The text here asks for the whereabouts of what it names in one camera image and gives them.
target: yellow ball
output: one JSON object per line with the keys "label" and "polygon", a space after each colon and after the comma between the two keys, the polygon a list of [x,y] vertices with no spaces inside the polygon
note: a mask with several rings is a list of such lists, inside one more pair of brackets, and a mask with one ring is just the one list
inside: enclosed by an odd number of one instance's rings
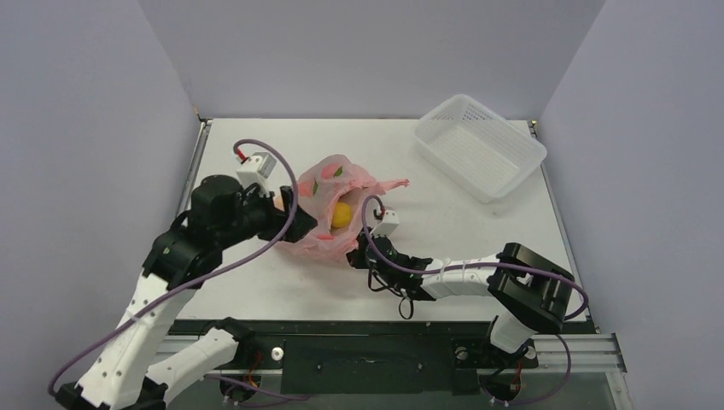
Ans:
{"label": "yellow ball", "polygon": [[332,214],[332,227],[344,228],[352,222],[352,207],[344,202],[338,202],[335,205],[335,212]]}

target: white plastic basket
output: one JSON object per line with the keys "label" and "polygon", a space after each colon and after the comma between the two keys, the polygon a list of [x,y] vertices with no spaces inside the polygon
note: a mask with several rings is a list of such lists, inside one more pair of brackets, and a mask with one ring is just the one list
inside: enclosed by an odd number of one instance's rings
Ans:
{"label": "white plastic basket", "polygon": [[430,111],[412,134],[423,157],[485,203],[519,186],[547,155],[535,138],[463,94]]}

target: white table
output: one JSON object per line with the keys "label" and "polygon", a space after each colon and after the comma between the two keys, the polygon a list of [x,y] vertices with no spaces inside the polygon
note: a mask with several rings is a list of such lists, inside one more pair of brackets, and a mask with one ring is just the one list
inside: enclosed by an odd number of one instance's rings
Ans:
{"label": "white table", "polygon": [[[413,148],[415,120],[213,120],[195,185],[212,174],[235,175],[231,146],[257,138],[278,149],[297,175],[331,154],[344,154],[378,180],[410,179],[382,199],[401,225],[391,239],[402,253],[453,260],[495,254],[519,242],[570,270],[569,256],[539,169],[502,202],[482,204],[432,167]],[[516,126],[528,132],[525,121]],[[278,166],[271,186],[288,185]],[[262,245],[254,239],[224,252],[225,264]],[[399,299],[366,287],[366,271],[325,265],[271,249],[256,261],[206,282],[178,319],[401,320]],[[571,297],[568,312],[580,306]],[[503,313],[492,297],[418,302],[413,320],[490,321]],[[585,320],[584,315],[574,319]]]}

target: pink plastic bag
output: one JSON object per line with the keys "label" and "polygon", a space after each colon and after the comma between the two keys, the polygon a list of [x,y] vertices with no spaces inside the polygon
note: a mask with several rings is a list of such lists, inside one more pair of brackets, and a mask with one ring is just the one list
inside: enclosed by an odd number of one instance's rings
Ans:
{"label": "pink plastic bag", "polygon": [[[378,182],[344,155],[324,158],[303,173],[297,182],[299,204],[318,224],[299,242],[277,246],[294,255],[344,263],[347,263],[347,252],[357,249],[357,235],[362,230],[362,201],[369,195],[383,195],[388,190],[410,184],[407,179]],[[352,208],[353,217],[347,227],[333,229],[332,215],[338,201]]]}

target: robotic arm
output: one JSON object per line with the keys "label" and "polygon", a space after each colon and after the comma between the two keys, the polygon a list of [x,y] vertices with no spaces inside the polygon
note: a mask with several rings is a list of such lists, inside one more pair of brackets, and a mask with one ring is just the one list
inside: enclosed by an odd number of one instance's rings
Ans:
{"label": "robotic arm", "polygon": [[[119,327],[127,320],[133,325],[112,339],[77,383],[61,386],[55,400],[72,410],[163,410],[166,404],[196,380],[235,357],[244,357],[254,336],[240,322],[227,318],[196,343],[151,366],[159,345],[173,321],[202,283],[181,290],[150,312],[139,311],[159,297],[200,278],[222,263],[222,252],[258,237],[273,239],[290,215],[291,188],[280,188],[283,210],[273,203],[266,178],[275,160],[268,154],[254,154],[242,162],[238,179],[213,175],[202,180],[191,195],[190,209],[180,214],[171,228],[158,236],[143,263],[136,291]],[[508,310],[496,319],[490,332],[493,346],[515,353],[534,333],[561,331],[571,288],[554,278],[527,277],[503,267],[474,267],[481,261],[501,261],[554,272],[573,280],[560,266],[552,264],[517,243],[506,244],[497,255],[479,260],[454,262],[470,268],[446,271],[450,263],[399,253],[388,239],[399,224],[396,212],[385,208],[376,214],[372,243],[360,233],[359,247],[347,254],[352,267],[367,269],[368,286],[374,278],[382,288],[410,301],[434,301],[447,296],[493,296]],[[282,240],[302,239],[317,221],[297,208],[293,223]],[[373,248],[382,251],[382,261]],[[411,275],[399,267],[439,271]]]}

